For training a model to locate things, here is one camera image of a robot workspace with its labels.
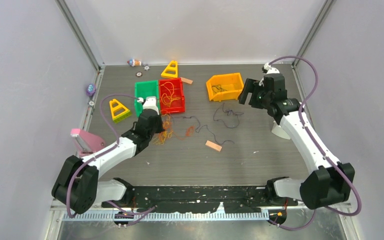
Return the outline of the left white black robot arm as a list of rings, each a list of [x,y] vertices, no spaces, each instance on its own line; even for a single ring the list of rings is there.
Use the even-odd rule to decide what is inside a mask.
[[[119,163],[142,152],[154,134],[163,130],[159,111],[143,110],[133,127],[113,144],[83,158],[69,156],[53,185],[52,197],[76,214],[83,214],[92,205],[106,201],[115,201],[121,207],[128,207],[134,197],[127,190],[127,182],[120,179],[101,181],[100,178]]]

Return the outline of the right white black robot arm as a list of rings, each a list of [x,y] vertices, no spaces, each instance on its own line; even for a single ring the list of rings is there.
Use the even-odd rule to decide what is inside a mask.
[[[332,154],[312,128],[301,103],[289,98],[281,73],[266,74],[262,80],[248,78],[238,102],[265,109],[290,137],[308,170],[304,180],[278,177],[267,181],[265,198],[279,205],[285,198],[302,201],[315,210],[349,200],[355,169]]]

